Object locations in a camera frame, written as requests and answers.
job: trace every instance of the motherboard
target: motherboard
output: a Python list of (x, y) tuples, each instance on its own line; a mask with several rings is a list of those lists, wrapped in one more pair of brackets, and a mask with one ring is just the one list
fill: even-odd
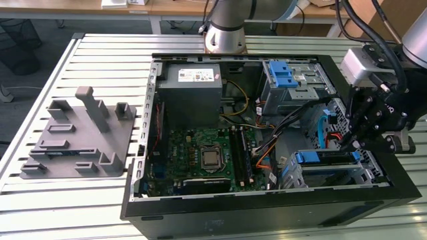
[(255, 146), (251, 128), (172, 130), (167, 162), (152, 166), (152, 194), (209, 193), (212, 188), (225, 186), (229, 188), (225, 192), (264, 190), (263, 171), (252, 172), (249, 152)]

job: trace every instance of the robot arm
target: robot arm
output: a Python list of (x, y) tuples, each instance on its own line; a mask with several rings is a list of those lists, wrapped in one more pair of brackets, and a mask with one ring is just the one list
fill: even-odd
[(404, 71), (404, 92), (394, 90), (399, 80), (388, 58), (374, 45), (348, 51), (340, 65), (351, 84), (343, 151), (363, 148), (395, 154), (415, 152), (408, 130), (427, 114), (426, 36), (427, 9), (404, 35), (403, 44), (394, 48)]
[(245, 50), (245, 20), (286, 19), (298, 0), (216, 0), (204, 45), (215, 54), (237, 54)]
[[(245, 50), (244, 20), (287, 18), (296, 0), (215, 0), (204, 44), (211, 53), (237, 54)], [(391, 35), (400, 43), (376, 0), (374, 6)], [(427, 114), (427, 10), (391, 50), (380, 35), (354, 12), (348, 0), (342, 4), (374, 45), (352, 48), (340, 65), (350, 83), (347, 95), (348, 132), (342, 151), (362, 148), (388, 153), (412, 154), (415, 144), (408, 130)]]

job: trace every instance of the blue cable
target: blue cable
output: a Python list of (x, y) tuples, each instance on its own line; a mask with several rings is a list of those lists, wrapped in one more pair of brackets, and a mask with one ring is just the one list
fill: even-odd
[(320, 148), (322, 149), (326, 149), (327, 146), (326, 146), (326, 139), (323, 137), (323, 120), (328, 120), (328, 117), (326, 115), (323, 115), (320, 118), (319, 118), (319, 121), (318, 121), (318, 139), (319, 139), (319, 145), (320, 145)]

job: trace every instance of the ram slot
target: ram slot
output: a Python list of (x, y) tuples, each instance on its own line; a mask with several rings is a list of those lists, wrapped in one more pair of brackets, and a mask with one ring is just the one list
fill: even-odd
[(244, 132), (239, 129), (229, 129), (228, 132), (235, 182), (240, 187), (244, 187), (253, 182)]

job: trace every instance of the blue plastic latch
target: blue plastic latch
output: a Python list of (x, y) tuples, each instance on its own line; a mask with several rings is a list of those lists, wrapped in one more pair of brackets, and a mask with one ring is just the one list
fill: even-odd
[(299, 164), (304, 162), (303, 156), (299, 153), (295, 154), (295, 157)]
[(319, 163), (320, 159), (315, 151), (302, 151), (299, 152), (304, 163)]
[(331, 112), (331, 111), (327, 110), (327, 109), (323, 109), (323, 112), (324, 112), (324, 114), (326, 114), (327, 116), (332, 116), (332, 117), (336, 116), (336, 113), (335, 113), (335, 112)]
[(287, 174), (288, 171), (290, 171), (290, 166), (286, 166), (286, 168), (283, 169), (280, 178), (283, 178), (283, 177), (286, 176), (286, 174)]
[(354, 151), (351, 154), (352, 154), (352, 156), (354, 156), (355, 162), (358, 163), (358, 162), (360, 161), (360, 154), (359, 154), (359, 152), (358, 152), (358, 151)]
[(284, 61), (271, 61), (269, 72), (277, 88), (296, 88), (299, 86), (292, 77), (292, 70)]

